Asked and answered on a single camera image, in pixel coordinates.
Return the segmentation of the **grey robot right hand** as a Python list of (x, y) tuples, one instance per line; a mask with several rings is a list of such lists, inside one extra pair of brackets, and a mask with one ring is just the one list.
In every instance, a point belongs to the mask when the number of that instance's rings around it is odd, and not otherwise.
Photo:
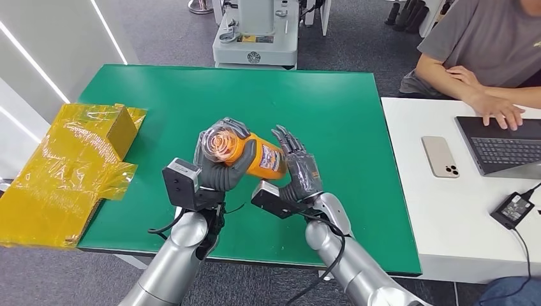
[(314, 155), (284, 126), (276, 125), (272, 134), (284, 153), (290, 182), (279, 188), (279, 196), (288, 203), (298, 203), (323, 191), (322, 180)]

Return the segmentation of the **person's right hand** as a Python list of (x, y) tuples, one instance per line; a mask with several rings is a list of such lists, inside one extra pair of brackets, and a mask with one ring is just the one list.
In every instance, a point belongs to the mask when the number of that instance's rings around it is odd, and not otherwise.
[(476, 93), (465, 98), (464, 102), (481, 116), (484, 126), (490, 124), (491, 118), (496, 119), (500, 128), (512, 131), (516, 131), (523, 124), (522, 113), (524, 110), (516, 107), (507, 99)]

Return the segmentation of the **person's left hand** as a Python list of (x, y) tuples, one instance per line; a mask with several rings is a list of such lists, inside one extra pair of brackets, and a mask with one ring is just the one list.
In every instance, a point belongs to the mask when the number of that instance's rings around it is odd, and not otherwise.
[(454, 66), (446, 70), (451, 77), (460, 80), (461, 82), (469, 85), (470, 87), (476, 88), (478, 90), (483, 90), (485, 87), (477, 80), (475, 74), (466, 69), (464, 66)]

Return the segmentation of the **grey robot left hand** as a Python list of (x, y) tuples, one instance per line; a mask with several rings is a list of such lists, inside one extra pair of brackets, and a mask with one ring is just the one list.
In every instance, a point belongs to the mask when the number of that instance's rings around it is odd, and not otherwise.
[(193, 162), (202, 169), (199, 183), (206, 189), (226, 192), (232, 190), (248, 172), (249, 167), (256, 157), (256, 141), (249, 139), (250, 130), (245, 123), (225, 117), (211, 126), (211, 129), (225, 128), (226, 132), (232, 132), (239, 140), (244, 140), (241, 155), (230, 165), (209, 159), (204, 154), (204, 148), (208, 147), (205, 137), (206, 132), (201, 131), (194, 153)]

